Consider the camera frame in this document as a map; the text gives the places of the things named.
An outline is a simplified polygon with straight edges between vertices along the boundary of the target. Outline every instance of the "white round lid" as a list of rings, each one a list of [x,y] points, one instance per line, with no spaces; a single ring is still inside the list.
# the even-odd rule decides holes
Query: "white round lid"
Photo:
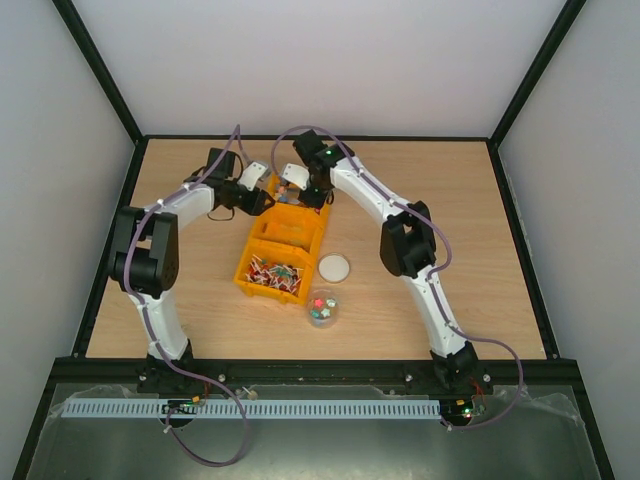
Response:
[[[340,283],[349,276],[349,261],[339,253],[329,253],[318,262],[318,273],[329,283]]]

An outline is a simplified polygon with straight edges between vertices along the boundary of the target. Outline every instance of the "table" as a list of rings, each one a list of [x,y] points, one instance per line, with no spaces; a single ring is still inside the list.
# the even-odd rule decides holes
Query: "table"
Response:
[[[224,143],[150,140],[131,204],[165,197],[204,165],[209,148]],[[448,235],[454,259],[441,280],[461,327],[471,335],[508,343],[522,358],[545,358],[485,143],[348,143],[389,188],[411,201],[424,201]],[[244,144],[252,158],[268,160],[271,141]],[[280,146],[278,165],[299,163],[290,144]],[[224,218],[227,213],[219,209],[212,216]],[[320,252],[339,252],[351,263],[347,280],[330,287],[341,300],[341,311],[337,324],[326,330],[311,327],[302,307],[247,297],[232,283],[253,221],[241,212],[231,222],[203,217],[180,234],[177,308],[196,358],[430,358],[427,332],[408,290],[379,259],[379,228],[353,200],[336,192]],[[437,255],[444,261],[440,243]],[[313,286],[327,286],[317,272]],[[494,345],[475,347],[481,359],[511,358]],[[141,358],[146,350],[133,303],[109,281],[87,357]]]

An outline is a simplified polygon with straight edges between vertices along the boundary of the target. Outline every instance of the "white wall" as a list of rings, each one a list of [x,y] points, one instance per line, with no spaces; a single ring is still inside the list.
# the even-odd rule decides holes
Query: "white wall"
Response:
[[[564,0],[76,0],[145,133],[490,135]]]
[[[52,2],[0,15],[0,478],[69,355],[132,144]]]
[[[617,478],[640,445],[640,3],[587,2],[501,148]]]

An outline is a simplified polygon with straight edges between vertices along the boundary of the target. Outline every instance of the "gray floor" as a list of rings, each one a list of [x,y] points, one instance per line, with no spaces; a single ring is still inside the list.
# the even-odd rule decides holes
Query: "gray floor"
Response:
[[[345,398],[336,388],[257,390],[262,398]],[[447,432],[434,421],[256,420],[247,456],[222,469],[187,458],[157,420],[64,419],[54,413],[29,479],[599,478],[570,389],[529,392],[537,399],[474,432]],[[57,392],[58,400],[70,393]],[[122,390],[103,388],[83,396],[92,395],[121,396]],[[371,395],[377,393],[352,390],[347,397]],[[489,411],[503,408],[506,397],[492,398]],[[198,454],[223,460],[237,448],[242,427],[236,420],[196,419],[180,434]]]

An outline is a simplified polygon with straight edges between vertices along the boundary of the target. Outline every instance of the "orange container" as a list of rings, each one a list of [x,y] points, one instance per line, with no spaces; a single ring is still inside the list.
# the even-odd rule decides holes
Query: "orange container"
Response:
[[[272,175],[267,191],[275,196],[278,178]],[[311,288],[320,244],[329,219],[330,205],[320,212],[300,205],[277,202],[260,215],[249,233],[233,282],[249,295],[274,298],[282,303],[304,305]],[[281,263],[301,268],[301,282],[295,294],[246,280],[251,258],[257,255],[267,263]]]

